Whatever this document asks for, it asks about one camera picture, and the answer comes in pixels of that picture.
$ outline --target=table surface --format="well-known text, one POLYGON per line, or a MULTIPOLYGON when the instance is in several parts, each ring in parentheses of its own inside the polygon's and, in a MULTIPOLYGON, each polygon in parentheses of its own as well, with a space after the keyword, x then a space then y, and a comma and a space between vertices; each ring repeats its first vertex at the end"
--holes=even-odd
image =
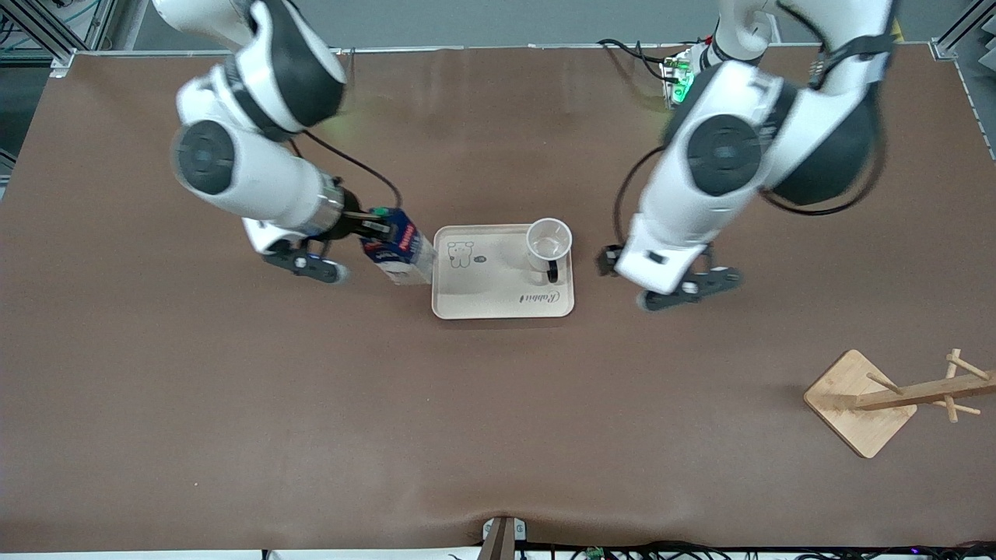
MULTIPOLYGON (((772 49, 764 67, 800 82, 813 56, 772 49)), ((393 177, 427 234, 574 229, 574 312, 509 322, 437 319, 428 287, 392 286, 355 240, 333 250, 347 286, 263 264, 169 167, 174 92, 213 62, 81 56, 45 91, 0 204, 0 550, 452 546, 497 514, 598 544, 994 536, 996 412, 928 408, 865 460, 802 399, 850 348, 901 384, 942 377, 952 347, 996 365, 996 170, 927 47, 896 52, 864 203, 753 202, 716 244, 744 286, 657 315, 589 260, 668 119, 641 65, 356 56, 320 134, 393 177)))

